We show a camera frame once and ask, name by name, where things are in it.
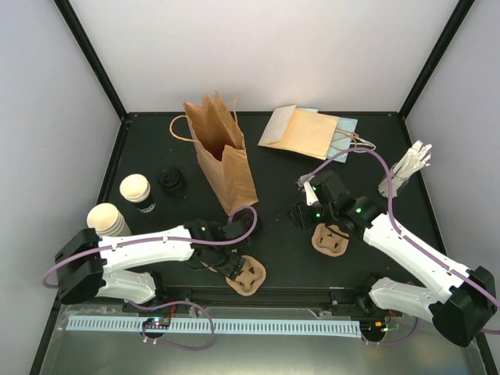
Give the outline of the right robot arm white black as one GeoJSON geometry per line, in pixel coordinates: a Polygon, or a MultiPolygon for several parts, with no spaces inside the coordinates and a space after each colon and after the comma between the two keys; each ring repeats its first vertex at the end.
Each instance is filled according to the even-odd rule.
{"type": "Polygon", "coordinates": [[[367,197],[344,195],[327,203],[300,202],[289,214],[297,227],[335,225],[350,238],[378,249],[410,272],[420,286],[383,277],[357,292],[356,308],[365,315],[397,310],[434,325],[448,341],[466,347],[497,312],[495,278],[482,266],[472,270],[441,254],[391,221],[367,197]]]}

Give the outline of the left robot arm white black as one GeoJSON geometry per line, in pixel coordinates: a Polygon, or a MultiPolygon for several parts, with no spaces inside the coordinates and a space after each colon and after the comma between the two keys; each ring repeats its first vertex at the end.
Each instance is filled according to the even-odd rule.
{"type": "Polygon", "coordinates": [[[234,250],[254,230],[246,219],[226,225],[192,220],[169,230],[125,237],[80,230],[55,256],[58,297],[64,305],[93,298],[116,298],[162,310],[168,294],[151,272],[136,268],[155,263],[202,263],[233,280],[245,263],[234,250]]]}

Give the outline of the brown pulp cup carrier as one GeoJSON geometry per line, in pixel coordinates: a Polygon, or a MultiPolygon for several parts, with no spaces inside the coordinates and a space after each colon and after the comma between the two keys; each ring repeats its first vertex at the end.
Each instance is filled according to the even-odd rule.
{"type": "Polygon", "coordinates": [[[338,257],[345,254],[349,236],[336,225],[326,226],[320,223],[314,230],[311,242],[318,252],[330,257],[338,257]]]}

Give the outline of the single brown pulp carrier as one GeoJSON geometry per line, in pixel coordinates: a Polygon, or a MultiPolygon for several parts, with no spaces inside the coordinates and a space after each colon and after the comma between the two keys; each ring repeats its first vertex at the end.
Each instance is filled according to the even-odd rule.
{"type": "Polygon", "coordinates": [[[266,279],[266,267],[250,255],[243,255],[245,261],[235,280],[226,278],[227,284],[239,295],[248,297],[255,294],[266,279]]]}

